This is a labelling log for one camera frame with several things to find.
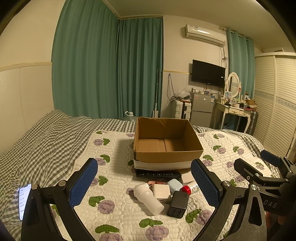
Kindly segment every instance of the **smartphone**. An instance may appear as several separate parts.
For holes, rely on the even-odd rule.
[[[26,186],[23,186],[20,188],[19,191],[19,215],[20,215],[20,220],[22,220],[24,216],[24,211],[27,203],[27,199],[29,196],[31,190],[31,183],[27,184]]]

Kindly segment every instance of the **air conditioner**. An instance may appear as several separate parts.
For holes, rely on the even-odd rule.
[[[186,24],[185,26],[185,37],[218,45],[220,47],[226,44],[226,36],[224,34],[190,24]]]

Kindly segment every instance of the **mirror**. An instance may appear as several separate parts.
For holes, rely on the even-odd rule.
[[[239,81],[239,77],[235,72],[232,72],[226,81],[226,91],[231,92],[231,97],[237,97],[239,99],[240,96],[240,88],[241,82]]]

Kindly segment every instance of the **table leg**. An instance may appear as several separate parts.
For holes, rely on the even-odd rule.
[[[216,109],[215,109],[215,112],[214,112],[213,129],[216,129],[217,113],[218,113],[218,108],[217,108],[217,106],[216,106]]]
[[[248,117],[248,122],[247,122],[247,126],[246,126],[246,128],[245,128],[245,130],[244,130],[244,133],[247,132],[247,129],[248,129],[248,127],[249,127],[250,122],[251,122],[251,116]]]
[[[223,117],[222,117],[222,122],[221,122],[221,127],[220,127],[220,130],[222,130],[223,128],[223,124],[224,124],[224,119],[225,119],[225,115],[226,115],[226,112],[224,110],[224,113],[223,113]]]
[[[241,116],[239,116],[239,121],[238,121],[238,123],[237,123],[237,128],[236,128],[236,130],[235,131],[237,131],[238,130],[238,128],[239,128],[239,124],[240,124],[240,120],[241,120]]]

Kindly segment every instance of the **green curtain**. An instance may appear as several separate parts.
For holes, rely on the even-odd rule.
[[[163,70],[163,19],[120,20],[118,28],[118,116],[126,111],[151,117],[155,106],[160,113]]]
[[[241,94],[247,91],[250,98],[254,95],[255,52],[254,42],[245,36],[240,37],[236,31],[227,31],[229,48],[229,72],[236,72],[242,83]]]
[[[117,17],[100,0],[66,0],[52,48],[55,109],[117,118]]]

